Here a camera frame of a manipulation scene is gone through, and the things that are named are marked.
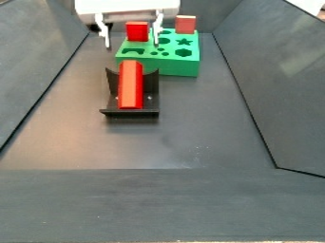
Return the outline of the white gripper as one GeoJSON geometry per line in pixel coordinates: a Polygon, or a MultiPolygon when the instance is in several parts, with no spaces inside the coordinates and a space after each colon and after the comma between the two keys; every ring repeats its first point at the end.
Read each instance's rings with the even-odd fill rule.
{"type": "Polygon", "coordinates": [[[177,15],[180,0],[74,0],[74,10],[85,24],[96,24],[105,48],[111,48],[108,23],[155,20],[153,45],[159,45],[163,18],[177,15]]]}

